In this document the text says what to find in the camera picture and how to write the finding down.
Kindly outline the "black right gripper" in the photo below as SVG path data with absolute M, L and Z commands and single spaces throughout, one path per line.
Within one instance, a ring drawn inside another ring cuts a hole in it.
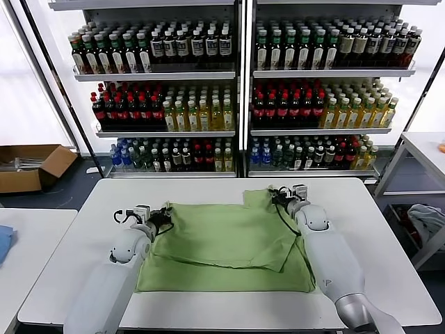
M 280 205 L 282 207 L 288 207 L 289 203 L 296 200 L 294 196 L 290 196 L 287 193 L 286 186 L 281 186 L 278 189 L 269 187 L 268 194 L 273 197 L 274 205 Z

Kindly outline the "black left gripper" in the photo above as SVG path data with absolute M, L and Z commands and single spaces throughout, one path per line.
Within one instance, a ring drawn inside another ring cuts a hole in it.
M 150 212 L 149 221 L 157 228 L 172 224 L 173 207 L 164 207 Z

